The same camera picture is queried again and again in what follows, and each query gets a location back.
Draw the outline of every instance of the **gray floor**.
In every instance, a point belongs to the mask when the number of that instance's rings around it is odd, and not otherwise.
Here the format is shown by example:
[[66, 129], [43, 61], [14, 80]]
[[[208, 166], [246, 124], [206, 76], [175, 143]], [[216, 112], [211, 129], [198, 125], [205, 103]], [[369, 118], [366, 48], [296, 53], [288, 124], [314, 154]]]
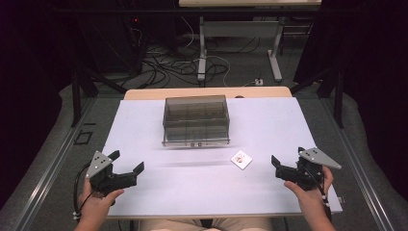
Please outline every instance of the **gray floor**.
[[[273, 80], [266, 50], [271, 40], [261, 39], [259, 47], [251, 52], [239, 54], [210, 53], [214, 63], [230, 66], [227, 75], [219, 74], [206, 87], [253, 86], [255, 78], [264, 79], [265, 86], [292, 87], [292, 78], [300, 58], [305, 37], [287, 37], [284, 55], [278, 62], [284, 77], [281, 83]], [[251, 38], [223, 38], [210, 40], [209, 48], [237, 51]], [[254, 42], [246, 47], [251, 50]], [[124, 83], [134, 89], [149, 78], [145, 73]], [[195, 76], [183, 76], [194, 82]], [[160, 88], [165, 81], [152, 86]], [[97, 84], [100, 94], [95, 99], [85, 99], [84, 117], [79, 125], [70, 128], [72, 103], [70, 87], [61, 91], [64, 99], [60, 117], [47, 141], [34, 160], [26, 176], [13, 196], [0, 212], [1, 230], [72, 230], [72, 187], [77, 170], [87, 162], [95, 150], [101, 150], [109, 134], [115, 111], [122, 95], [104, 85]], [[335, 170], [335, 188], [343, 196], [344, 211], [333, 216], [338, 230], [406, 230], [408, 206], [390, 186], [384, 174], [370, 156], [365, 130], [355, 102], [344, 95], [344, 129], [338, 129], [332, 119], [332, 98], [318, 99], [312, 86], [294, 95], [302, 108], [316, 144], [341, 165]], [[166, 88], [196, 87], [176, 77], [169, 78]], [[88, 144], [75, 144], [81, 133], [92, 132]], [[273, 220], [275, 230], [285, 230], [281, 218]], [[302, 217], [288, 218], [290, 230], [308, 230]], [[128, 221], [121, 221], [122, 230], [128, 230]], [[102, 230], [119, 230], [116, 220], [109, 220]]]

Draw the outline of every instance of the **person's leg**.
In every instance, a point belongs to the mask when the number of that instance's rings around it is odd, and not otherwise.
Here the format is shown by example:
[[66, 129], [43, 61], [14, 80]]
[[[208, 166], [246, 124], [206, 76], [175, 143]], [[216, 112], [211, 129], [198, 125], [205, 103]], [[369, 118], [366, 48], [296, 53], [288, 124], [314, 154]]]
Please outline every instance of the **person's leg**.
[[271, 231], [271, 218], [217, 218], [213, 227], [222, 231]]
[[140, 231], [202, 231], [199, 219], [144, 219], [139, 222]]

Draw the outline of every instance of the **power strip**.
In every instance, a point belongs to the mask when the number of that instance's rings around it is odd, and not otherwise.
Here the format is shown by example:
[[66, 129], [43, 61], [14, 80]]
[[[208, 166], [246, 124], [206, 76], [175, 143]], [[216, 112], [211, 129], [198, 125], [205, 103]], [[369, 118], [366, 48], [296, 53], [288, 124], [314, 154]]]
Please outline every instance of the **power strip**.
[[264, 85], [263, 79], [255, 79], [255, 86], [260, 87]]

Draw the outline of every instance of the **gray carpet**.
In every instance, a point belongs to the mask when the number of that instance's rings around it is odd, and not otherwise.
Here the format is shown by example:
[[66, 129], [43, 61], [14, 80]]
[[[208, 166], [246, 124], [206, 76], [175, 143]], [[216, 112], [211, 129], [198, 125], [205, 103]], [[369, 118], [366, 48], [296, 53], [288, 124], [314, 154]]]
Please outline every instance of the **gray carpet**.
[[[261, 76], [265, 86], [287, 86], [292, 87], [292, 78], [297, 67], [297, 62], [304, 45], [304, 37], [287, 38], [285, 41], [285, 52], [278, 57], [278, 62], [283, 74], [283, 81], [273, 81], [270, 67], [268, 65], [266, 48], [269, 41], [261, 40], [257, 50], [251, 53], [240, 54], [215, 54], [230, 64], [231, 70], [228, 75], [218, 75], [207, 84], [207, 87], [240, 87], [251, 83], [255, 78]], [[217, 40], [218, 50], [238, 50], [247, 44], [248, 39], [224, 38]], [[225, 64], [225, 61], [214, 57], [217, 64]], [[149, 78], [146, 73], [124, 83], [124, 87], [134, 89]], [[195, 77], [183, 76], [194, 81]], [[165, 82], [151, 86], [150, 88], [161, 88]], [[95, 150], [101, 150], [109, 134], [118, 102], [122, 95], [117, 95], [113, 90], [104, 85], [97, 84], [100, 90], [98, 98], [83, 100], [84, 105], [90, 105], [86, 116], [80, 124], [71, 129], [72, 105], [70, 88], [61, 92], [64, 99], [63, 110], [60, 114], [53, 131], [50, 133], [43, 148], [38, 153], [35, 161], [28, 170], [26, 177], [21, 181], [13, 196], [0, 212], [1, 230], [20, 230], [24, 227], [28, 230], [72, 230], [75, 221], [72, 219], [73, 204], [72, 190], [73, 180], [79, 168], [86, 163]], [[190, 88], [196, 87], [175, 77], [170, 77], [166, 88]], [[367, 203], [367, 196], [362, 190], [357, 176], [353, 173], [350, 160], [346, 155], [344, 142], [339, 136], [336, 125], [333, 124], [332, 116], [327, 111], [327, 104], [332, 99], [317, 99], [315, 95], [317, 85], [312, 85], [298, 92], [298, 99], [312, 135], [319, 148], [325, 150], [333, 159], [338, 161], [344, 168], [333, 170], [335, 176], [335, 188], [338, 196], [345, 199], [344, 211], [333, 216], [333, 223], [337, 230], [383, 230], [378, 227], [375, 217], [372, 215], [371, 207]], [[354, 101], [344, 96], [344, 129], [350, 140], [353, 150], [358, 153], [359, 160], [364, 171], [378, 193], [378, 199], [382, 201], [384, 211], [392, 221], [395, 230], [404, 230], [408, 227], [408, 206], [390, 186], [387, 179], [379, 169], [378, 165], [370, 156], [367, 148], [364, 127], [358, 115], [357, 106]], [[61, 161], [61, 168], [53, 172], [52, 185], [45, 189], [45, 197], [40, 197], [36, 209], [27, 207], [32, 193], [36, 191], [38, 183], [41, 182], [44, 172], [55, 162], [59, 153], [65, 151]], [[274, 218], [275, 230], [285, 230], [282, 218]], [[302, 217], [288, 218], [290, 230], [308, 230], [308, 226]], [[122, 230], [129, 230], [129, 221], [120, 222]], [[108, 220], [101, 230], [119, 230], [116, 220]]]

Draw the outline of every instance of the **clear plastic box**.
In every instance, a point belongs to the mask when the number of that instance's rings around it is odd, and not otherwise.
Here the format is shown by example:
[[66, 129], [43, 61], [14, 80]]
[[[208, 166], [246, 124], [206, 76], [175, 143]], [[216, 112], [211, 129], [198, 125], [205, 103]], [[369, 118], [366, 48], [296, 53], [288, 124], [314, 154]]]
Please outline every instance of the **clear plastic box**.
[[163, 146], [208, 146], [229, 143], [225, 95], [166, 99]]

